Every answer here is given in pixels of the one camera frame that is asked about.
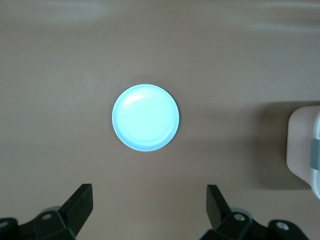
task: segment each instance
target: white container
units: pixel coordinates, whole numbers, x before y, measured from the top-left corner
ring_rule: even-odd
[[[320,106],[302,107],[290,116],[286,163],[320,199]]]

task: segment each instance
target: blue plate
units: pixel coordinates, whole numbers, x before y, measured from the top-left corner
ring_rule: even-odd
[[[125,145],[150,152],[164,147],[175,136],[179,111],[175,100],[164,89],[140,84],[128,88],[116,100],[112,124]]]

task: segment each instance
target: silver bolt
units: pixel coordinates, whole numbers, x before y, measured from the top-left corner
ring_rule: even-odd
[[[282,222],[282,221],[278,221],[275,225],[276,225],[279,229],[281,229],[281,230],[285,230],[285,231],[288,231],[288,230],[289,230],[288,225],[285,224],[285,223]]]
[[[8,222],[4,221],[4,222],[0,223],[0,228],[4,228],[7,225],[8,225]]]
[[[48,220],[52,217],[52,215],[49,213],[49,214],[46,214],[46,215],[43,215],[42,216],[42,220]]]
[[[237,214],[235,214],[234,215],[234,218],[236,219],[236,220],[238,220],[238,221],[244,221],[246,218],[243,216],[243,215],[241,215],[240,213],[237,213]]]

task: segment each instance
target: container lid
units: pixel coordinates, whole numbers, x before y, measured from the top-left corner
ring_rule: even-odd
[[[140,84],[125,90],[112,111],[116,135],[128,147],[142,152],[158,150],[175,136],[179,111],[164,89]]]
[[[317,198],[320,199],[320,112],[315,118],[313,129],[313,140],[310,148],[311,188]]]

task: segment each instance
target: teal latch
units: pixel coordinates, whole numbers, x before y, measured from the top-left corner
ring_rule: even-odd
[[[320,171],[320,139],[311,141],[310,167]]]

